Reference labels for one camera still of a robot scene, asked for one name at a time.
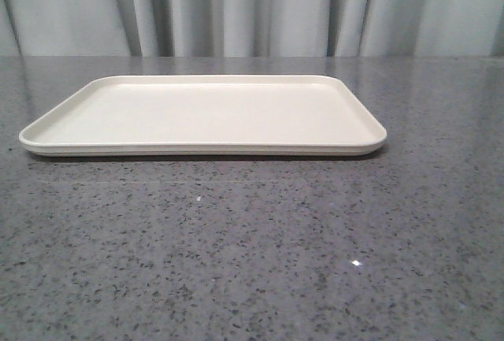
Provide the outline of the grey curtain left panel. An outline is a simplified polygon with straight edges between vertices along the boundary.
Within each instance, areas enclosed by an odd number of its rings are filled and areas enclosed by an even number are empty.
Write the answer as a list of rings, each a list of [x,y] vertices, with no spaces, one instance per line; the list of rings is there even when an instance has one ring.
[[[1,53],[357,56],[368,1],[1,0]]]

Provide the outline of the cream rectangular plastic tray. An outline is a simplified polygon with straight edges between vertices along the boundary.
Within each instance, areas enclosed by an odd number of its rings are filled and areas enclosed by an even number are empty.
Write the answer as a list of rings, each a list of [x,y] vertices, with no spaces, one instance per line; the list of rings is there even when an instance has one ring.
[[[108,76],[24,128],[42,156],[362,156],[385,127],[347,86],[317,75]]]

